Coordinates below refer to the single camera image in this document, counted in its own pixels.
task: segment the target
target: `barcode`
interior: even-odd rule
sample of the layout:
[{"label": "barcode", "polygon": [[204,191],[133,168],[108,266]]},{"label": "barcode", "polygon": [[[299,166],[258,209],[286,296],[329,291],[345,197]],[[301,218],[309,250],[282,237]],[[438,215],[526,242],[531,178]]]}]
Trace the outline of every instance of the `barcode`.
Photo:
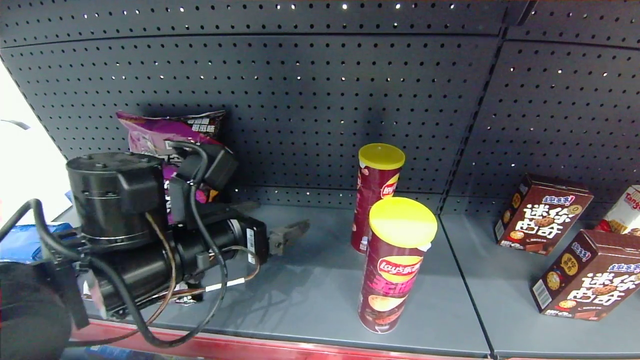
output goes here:
[{"label": "barcode", "polygon": [[[255,237],[253,235],[253,229],[246,230],[246,248],[255,252]],[[255,259],[251,254],[248,255],[248,260],[251,264],[255,264]]]},{"label": "barcode", "polygon": [[502,226],[502,221],[498,220],[498,224],[495,224],[495,237],[500,239],[504,234],[504,226]]},{"label": "barcode", "polygon": [[536,294],[536,300],[541,308],[544,309],[551,302],[551,296],[549,295],[549,291],[547,291],[545,283],[542,282],[542,279],[538,280],[538,282],[533,286],[533,293]]}]

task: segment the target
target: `chip can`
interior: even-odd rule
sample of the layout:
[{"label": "chip can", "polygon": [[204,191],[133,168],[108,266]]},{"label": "chip can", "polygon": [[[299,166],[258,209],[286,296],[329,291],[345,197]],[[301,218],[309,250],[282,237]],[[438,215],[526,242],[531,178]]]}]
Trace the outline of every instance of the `chip can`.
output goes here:
[{"label": "chip can", "polygon": [[360,148],[358,159],[358,193],[351,245],[356,251],[365,254],[371,238],[369,210],[379,200],[393,196],[400,169],[404,165],[404,153],[389,144],[370,143]]},{"label": "chip can", "polygon": [[398,324],[438,222],[421,203],[390,197],[371,208],[369,223],[372,236],[358,316],[367,329],[384,334]]}]

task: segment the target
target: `purple chip bag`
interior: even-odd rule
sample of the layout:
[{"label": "purple chip bag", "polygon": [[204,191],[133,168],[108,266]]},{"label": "purple chip bag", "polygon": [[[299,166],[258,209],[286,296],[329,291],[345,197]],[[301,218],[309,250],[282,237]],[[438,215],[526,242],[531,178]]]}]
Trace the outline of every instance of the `purple chip bag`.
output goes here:
[{"label": "purple chip bag", "polygon": [[[163,159],[164,196],[167,200],[167,215],[169,223],[173,223],[171,216],[171,200],[169,199],[169,180],[175,175],[182,158],[168,146],[170,141],[182,141],[192,143],[220,144],[217,140],[206,136],[204,133],[194,131],[189,125],[192,120],[204,122],[213,116],[217,117],[216,126],[220,120],[220,111],[205,113],[192,117],[142,117],[131,115],[122,111],[116,112],[118,120],[129,130],[129,149],[139,154],[149,154]],[[201,185],[196,192],[196,200],[201,203],[211,202],[218,193],[206,185]]]}]

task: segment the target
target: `black bracket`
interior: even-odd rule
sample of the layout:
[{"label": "black bracket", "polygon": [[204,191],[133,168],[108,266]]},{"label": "black bracket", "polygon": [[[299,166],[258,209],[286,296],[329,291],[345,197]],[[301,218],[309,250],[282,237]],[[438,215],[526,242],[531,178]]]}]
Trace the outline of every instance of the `black bracket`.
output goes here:
[{"label": "black bracket", "polygon": [[522,26],[536,8],[537,1],[509,1],[502,23],[505,26]]}]

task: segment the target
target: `lay's logo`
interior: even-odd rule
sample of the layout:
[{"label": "lay's logo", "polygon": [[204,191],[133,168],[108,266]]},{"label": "lay's logo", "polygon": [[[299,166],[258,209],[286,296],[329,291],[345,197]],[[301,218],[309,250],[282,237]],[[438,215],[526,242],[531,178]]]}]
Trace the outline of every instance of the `lay's logo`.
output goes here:
[{"label": "lay's logo", "polygon": [[396,174],[396,176],[389,179],[389,181],[387,181],[387,183],[382,186],[382,189],[380,189],[380,197],[382,199],[393,196],[394,192],[396,191],[396,185],[398,185],[399,176],[400,174]]},{"label": "lay's logo", "polygon": [[420,256],[387,256],[378,260],[378,272],[391,282],[410,280],[420,270]]}]

